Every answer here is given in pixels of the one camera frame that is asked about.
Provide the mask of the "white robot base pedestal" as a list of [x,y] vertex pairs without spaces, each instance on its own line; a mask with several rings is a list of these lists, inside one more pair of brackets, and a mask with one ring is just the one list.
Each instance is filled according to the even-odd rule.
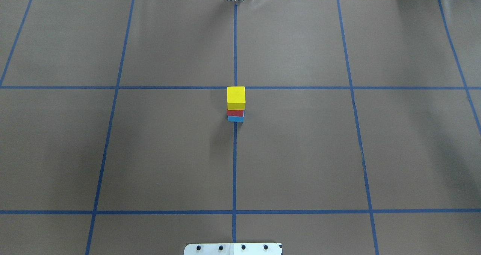
[[281,243],[193,243],[184,255],[282,255]]

